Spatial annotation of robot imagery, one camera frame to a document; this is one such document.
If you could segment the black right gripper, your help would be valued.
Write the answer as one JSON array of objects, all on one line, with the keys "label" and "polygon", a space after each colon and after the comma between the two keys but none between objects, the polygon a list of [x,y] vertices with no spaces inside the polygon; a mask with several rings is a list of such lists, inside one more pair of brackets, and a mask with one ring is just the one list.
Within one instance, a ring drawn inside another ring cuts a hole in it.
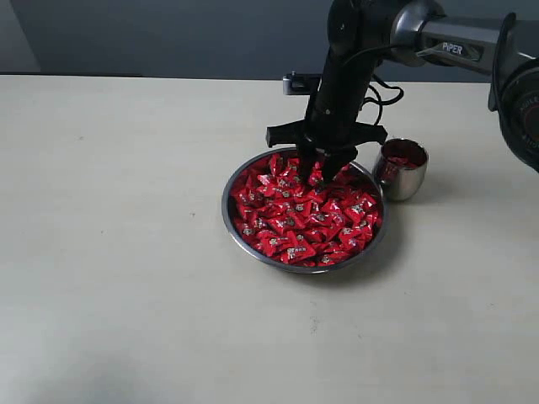
[{"label": "black right gripper", "polygon": [[298,175],[307,182],[320,153],[324,152],[323,181],[331,183],[341,169],[354,161],[357,146],[383,144],[387,132],[381,125],[357,121],[379,53],[363,50],[353,56],[327,55],[318,86],[309,96],[302,120],[270,126],[266,131],[269,147],[296,145]]}]

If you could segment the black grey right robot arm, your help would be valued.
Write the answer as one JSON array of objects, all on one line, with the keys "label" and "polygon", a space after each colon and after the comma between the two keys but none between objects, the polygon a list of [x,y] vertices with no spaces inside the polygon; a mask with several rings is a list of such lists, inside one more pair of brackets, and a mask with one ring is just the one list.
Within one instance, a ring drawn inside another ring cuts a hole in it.
[{"label": "black grey right robot arm", "polygon": [[271,126],[268,146],[296,147],[308,179],[324,157],[330,182],[357,156],[359,145],[383,143],[386,130],[357,120],[366,92],[384,61],[405,66],[453,66],[490,77],[488,108],[499,117],[507,147],[538,166],[538,60],[516,44],[520,21],[452,18],[434,1],[335,1],[328,12],[328,53],[319,75],[288,74],[288,95],[305,95],[301,120]]}]

